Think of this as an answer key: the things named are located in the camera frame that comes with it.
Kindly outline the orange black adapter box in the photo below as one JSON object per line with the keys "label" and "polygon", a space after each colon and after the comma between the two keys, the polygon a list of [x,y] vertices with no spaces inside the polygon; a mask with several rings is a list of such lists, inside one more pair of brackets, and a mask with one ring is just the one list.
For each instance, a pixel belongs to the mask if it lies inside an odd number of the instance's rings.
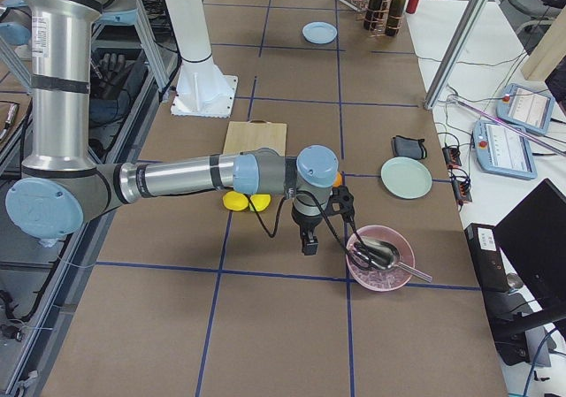
{"label": "orange black adapter box", "polygon": [[448,169],[459,168],[462,166],[461,151],[457,146],[445,146],[442,153]]}

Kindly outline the dark wine bottle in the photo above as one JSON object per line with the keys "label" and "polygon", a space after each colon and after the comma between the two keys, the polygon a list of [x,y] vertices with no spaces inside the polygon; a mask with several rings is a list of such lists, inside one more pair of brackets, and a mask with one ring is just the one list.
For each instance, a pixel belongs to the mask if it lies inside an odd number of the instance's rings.
{"label": "dark wine bottle", "polygon": [[398,34],[405,3],[406,0],[391,0],[386,20],[386,36],[395,37]]}
{"label": "dark wine bottle", "polygon": [[375,29],[382,2],[383,0],[369,0],[363,21],[363,28],[365,30],[370,31]]}

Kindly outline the teach pendant near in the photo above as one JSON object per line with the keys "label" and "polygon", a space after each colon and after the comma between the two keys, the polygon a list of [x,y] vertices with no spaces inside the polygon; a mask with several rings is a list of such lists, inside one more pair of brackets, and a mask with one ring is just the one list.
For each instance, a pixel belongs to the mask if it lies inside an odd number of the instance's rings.
{"label": "teach pendant near", "polygon": [[528,140],[517,132],[521,126],[505,127],[479,119],[473,129],[473,147],[483,172],[516,179],[536,179],[537,170]]}

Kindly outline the aluminium frame post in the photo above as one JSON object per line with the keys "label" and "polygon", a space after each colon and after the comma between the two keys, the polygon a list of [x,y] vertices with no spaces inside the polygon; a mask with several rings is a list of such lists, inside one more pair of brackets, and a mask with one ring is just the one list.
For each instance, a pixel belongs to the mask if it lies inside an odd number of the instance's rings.
{"label": "aluminium frame post", "polygon": [[455,29],[452,39],[447,46],[439,68],[435,73],[431,86],[429,87],[425,99],[424,108],[432,110],[440,99],[440,94],[447,85],[448,79],[455,68],[466,42],[468,41],[474,26],[478,23],[479,17],[483,12],[488,0],[470,0],[463,15]]}

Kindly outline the yellow lemon left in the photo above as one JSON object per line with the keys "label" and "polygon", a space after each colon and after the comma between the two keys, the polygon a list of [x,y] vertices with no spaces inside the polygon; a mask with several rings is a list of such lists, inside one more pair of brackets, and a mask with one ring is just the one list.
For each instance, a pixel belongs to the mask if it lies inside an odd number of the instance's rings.
{"label": "yellow lemon left", "polygon": [[231,211],[243,211],[249,208],[248,197],[236,191],[228,191],[222,197],[223,205]]}

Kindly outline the pink rod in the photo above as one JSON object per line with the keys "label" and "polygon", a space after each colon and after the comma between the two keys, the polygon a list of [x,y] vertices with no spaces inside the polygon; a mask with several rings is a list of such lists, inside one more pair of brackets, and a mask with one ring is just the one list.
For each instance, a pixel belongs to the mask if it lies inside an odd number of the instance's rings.
{"label": "pink rod", "polygon": [[478,114],[481,118],[486,118],[491,122],[494,122],[495,124],[499,125],[499,126],[503,126],[505,128],[507,128],[508,130],[510,130],[513,133],[518,134],[521,137],[524,137],[526,140],[532,141],[534,143],[536,143],[537,145],[539,145],[540,147],[543,147],[545,149],[550,150],[552,153],[561,156],[561,157],[565,157],[565,151],[564,150],[560,150],[557,147],[552,146],[549,143],[546,143],[545,141],[542,141],[541,139],[528,134],[527,132],[524,132],[522,130],[519,130],[516,127],[513,127],[512,125],[506,123],[505,121],[501,120],[500,118],[494,117],[486,112],[483,112],[482,110],[477,109],[474,106],[469,105],[468,103],[461,101],[459,98],[457,97],[453,97],[452,101],[460,106],[462,106],[463,108],[470,110],[476,114]]}

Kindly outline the teach pendant far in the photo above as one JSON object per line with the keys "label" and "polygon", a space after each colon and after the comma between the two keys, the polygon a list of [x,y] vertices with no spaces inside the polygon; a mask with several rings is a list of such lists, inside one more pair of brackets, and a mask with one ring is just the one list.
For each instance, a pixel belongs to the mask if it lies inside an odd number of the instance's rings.
{"label": "teach pendant far", "polygon": [[547,90],[534,90],[511,83],[503,90],[496,104],[496,114],[502,120],[536,135],[544,135],[549,128],[555,99]]}

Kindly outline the dark wine bottle back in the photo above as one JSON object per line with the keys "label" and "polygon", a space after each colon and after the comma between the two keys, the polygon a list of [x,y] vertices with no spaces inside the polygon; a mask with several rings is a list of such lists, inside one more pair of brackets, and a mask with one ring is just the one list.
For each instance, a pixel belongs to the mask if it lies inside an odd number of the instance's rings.
{"label": "dark wine bottle back", "polygon": [[363,21],[363,28],[365,30],[370,31],[375,29],[382,2],[383,0],[369,0]]}

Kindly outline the dark grey folded cloth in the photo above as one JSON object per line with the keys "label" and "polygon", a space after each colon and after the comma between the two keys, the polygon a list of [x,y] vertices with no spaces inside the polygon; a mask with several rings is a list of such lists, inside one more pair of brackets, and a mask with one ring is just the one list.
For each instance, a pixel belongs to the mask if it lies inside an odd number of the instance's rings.
{"label": "dark grey folded cloth", "polygon": [[407,157],[415,160],[427,158],[425,139],[396,135],[392,138],[392,150],[395,157]]}

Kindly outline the metal scoop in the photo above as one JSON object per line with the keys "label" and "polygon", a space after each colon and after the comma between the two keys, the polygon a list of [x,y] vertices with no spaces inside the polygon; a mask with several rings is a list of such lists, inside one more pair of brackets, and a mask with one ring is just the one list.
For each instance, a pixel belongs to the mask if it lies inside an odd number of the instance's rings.
{"label": "metal scoop", "polygon": [[354,243],[354,249],[355,253],[372,268],[380,271],[402,269],[425,282],[432,282],[431,275],[402,262],[397,247],[387,241],[363,238]]}

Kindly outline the black computer box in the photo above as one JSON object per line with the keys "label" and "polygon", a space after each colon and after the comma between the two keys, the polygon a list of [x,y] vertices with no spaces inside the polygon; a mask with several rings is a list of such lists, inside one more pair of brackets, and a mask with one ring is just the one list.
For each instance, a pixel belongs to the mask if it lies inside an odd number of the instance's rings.
{"label": "black computer box", "polygon": [[507,365],[535,363],[549,367],[547,346],[538,352],[545,336],[544,325],[565,318],[565,306],[552,304],[533,311],[510,285],[491,225],[470,224],[465,229],[470,257],[483,295],[496,349]]}

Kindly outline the light blue plate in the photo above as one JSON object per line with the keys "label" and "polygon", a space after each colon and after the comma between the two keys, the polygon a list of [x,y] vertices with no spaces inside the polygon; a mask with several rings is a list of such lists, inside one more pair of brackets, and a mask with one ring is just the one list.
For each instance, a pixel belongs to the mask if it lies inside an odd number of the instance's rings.
{"label": "light blue plate", "polygon": [[302,36],[307,42],[323,45],[333,42],[337,37],[337,29],[332,24],[315,21],[302,28]]}

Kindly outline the yellow lemon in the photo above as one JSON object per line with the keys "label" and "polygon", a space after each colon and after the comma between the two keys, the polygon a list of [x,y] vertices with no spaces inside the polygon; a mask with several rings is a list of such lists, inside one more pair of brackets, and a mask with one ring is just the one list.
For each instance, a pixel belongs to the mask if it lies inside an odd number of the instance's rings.
{"label": "yellow lemon", "polygon": [[222,197],[223,205],[231,211],[243,211],[249,208],[248,197],[236,191],[228,191]]}
{"label": "yellow lemon", "polygon": [[265,211],[271,204],[272,197],[267,194],[256,194],[249,197],[249,209],[255,212]]}

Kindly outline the teach pendant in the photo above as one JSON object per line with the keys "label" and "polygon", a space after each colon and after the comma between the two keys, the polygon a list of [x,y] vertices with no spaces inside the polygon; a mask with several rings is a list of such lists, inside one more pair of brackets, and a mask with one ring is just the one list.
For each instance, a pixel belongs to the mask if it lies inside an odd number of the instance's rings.
{"label": "teach pendant", "polygon": [[555,99],[547,90],[534,90],[511,83],[503,90],[496,104],[496,114],[502,120],[536,135],[544,135],[549,128]]}
{"label": "teach pendant", "polygon": [[517,132],[521,126],[505,127],[479,119],[473,129],[473,147],[483,172],[516,179],[536,179],[537,170],[528,140]]}

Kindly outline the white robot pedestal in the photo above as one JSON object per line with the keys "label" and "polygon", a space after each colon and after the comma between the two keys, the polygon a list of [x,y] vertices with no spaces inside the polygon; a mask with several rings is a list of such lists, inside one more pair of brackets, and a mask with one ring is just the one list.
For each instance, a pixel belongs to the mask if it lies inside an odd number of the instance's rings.
{"label": "white robot pedestal", "polygon": [[181,57],[175,116],[228,118],[238,78],[224,75],[215,64],[203,0],[165,0]]}

